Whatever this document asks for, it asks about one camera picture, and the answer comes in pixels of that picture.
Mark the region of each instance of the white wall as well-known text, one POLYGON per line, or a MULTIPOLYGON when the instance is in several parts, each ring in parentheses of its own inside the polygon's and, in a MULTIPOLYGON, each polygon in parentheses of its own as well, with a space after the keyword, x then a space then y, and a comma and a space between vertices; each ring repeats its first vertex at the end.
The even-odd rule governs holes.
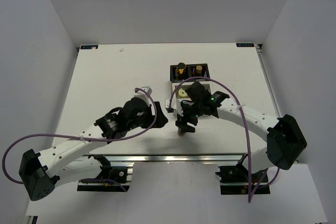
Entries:
POLYGON ((76 46, 263 43, 286 0, 51 0, 76 46))
MULTIPOLYGON (((50 0, 0 0, 0 156, 17 138, 54 132, 76 60, 76 49, 50 0)), ((19 178, 22 153, 50 144, 31 139, 10 153, 19 178)), ((23 185, 0 173, 1 223, 21 223, 28 201, 23 185)))
POLYGON ((336 223, 336 0, 287 0, 264 61, 282 113, 297 118, 325 214, 336 223))

